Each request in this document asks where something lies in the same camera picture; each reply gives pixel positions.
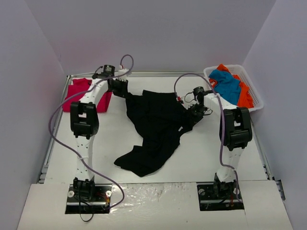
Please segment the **black t-shirt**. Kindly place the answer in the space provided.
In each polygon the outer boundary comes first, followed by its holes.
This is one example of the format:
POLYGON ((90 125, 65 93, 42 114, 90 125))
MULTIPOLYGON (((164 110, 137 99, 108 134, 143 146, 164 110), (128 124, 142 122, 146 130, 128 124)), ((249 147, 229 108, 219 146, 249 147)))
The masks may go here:
POLYGON ((181 136, 195 125, 173 92, 128 93, 126 109, 127 117, 143 141, 141 146, 135 145, 117 158, 114 164, 139 177, 161 169, 179 147, 181 136))

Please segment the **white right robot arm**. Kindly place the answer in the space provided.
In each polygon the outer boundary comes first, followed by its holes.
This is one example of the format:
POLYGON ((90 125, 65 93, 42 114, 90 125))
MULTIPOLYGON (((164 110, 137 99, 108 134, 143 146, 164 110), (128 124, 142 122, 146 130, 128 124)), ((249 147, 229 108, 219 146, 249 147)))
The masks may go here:
POLYGON ((233 105, 201 86, 194 88, 192 94, 194 99, 186 108, 191 125, 200 122, 208 110, 220 117, 220 168, 214 176, 213 193, 217 198, 225 198, 236 191, 239 196, 236 169, 240 156, 252 140, 249 109, 233 105))

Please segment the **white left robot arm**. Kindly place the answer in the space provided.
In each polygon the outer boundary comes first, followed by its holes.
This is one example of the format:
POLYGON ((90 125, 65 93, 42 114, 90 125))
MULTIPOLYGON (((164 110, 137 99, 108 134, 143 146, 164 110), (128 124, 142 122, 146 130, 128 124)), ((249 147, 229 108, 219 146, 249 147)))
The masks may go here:
POLYGON ((77 102, 70 105, 70 126, 77 144, 77 169, 73 180, 74 193, 89 202, 96 196, 93 166, 93 144, 99 130, 97 106, 106 92, 125 93, 129 69, 106 65, 103 72, 93 75, 89 89, 77 102))

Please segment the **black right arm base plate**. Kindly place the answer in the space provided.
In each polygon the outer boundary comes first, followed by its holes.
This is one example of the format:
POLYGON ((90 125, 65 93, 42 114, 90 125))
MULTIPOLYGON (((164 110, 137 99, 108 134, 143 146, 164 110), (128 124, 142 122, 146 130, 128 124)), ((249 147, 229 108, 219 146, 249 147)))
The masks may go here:
POLYGON ((213 182, 197 183, 197 192, 200 211, 244 210, 243 202, 237 199, 235 185, 217 194, 213 182))

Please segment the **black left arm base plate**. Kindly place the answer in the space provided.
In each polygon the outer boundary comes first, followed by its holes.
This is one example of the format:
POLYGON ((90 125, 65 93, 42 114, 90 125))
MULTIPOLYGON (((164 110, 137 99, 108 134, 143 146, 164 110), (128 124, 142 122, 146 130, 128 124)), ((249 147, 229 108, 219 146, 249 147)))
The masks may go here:
POLYGON ((73 188, 73 185, 70 184, 65 214, 108 214, 112 196, 111 189, 111 185, 97 184, 90 198, 81 195, 81 201, 79 201, 77 188, 73 188))

